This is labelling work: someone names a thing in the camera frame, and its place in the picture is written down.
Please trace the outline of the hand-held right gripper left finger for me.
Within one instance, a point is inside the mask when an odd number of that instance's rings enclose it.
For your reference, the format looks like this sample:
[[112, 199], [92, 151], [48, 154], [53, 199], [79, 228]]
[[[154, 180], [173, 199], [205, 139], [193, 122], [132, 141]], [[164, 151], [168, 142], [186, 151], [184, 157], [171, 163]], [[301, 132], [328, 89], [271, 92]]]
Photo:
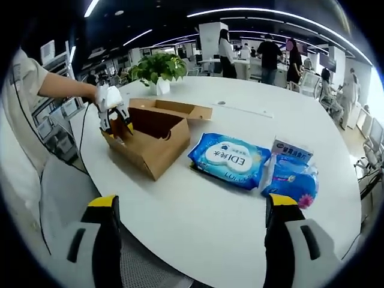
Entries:
[[61, 287], [122, 287], [119, 197], [99, 197], [58, 239]]

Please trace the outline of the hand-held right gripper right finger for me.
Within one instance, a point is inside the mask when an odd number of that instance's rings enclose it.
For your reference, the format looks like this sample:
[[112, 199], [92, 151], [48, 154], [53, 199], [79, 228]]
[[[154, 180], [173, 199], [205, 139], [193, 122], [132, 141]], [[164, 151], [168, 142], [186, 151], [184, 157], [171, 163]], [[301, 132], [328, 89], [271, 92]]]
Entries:
[[289, 196], [266, 198], [265, 287], [323, 287], [341, 268], [333, 239]]

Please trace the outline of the person's left hand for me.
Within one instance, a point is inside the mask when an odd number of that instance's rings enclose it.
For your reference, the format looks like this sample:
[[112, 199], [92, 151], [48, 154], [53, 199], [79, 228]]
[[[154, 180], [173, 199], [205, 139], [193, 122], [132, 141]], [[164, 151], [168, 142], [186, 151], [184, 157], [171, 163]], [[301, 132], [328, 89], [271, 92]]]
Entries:
[[84, 83], [81, 98], [84, 102], [97, 104], [98, 87], [89, 83]]

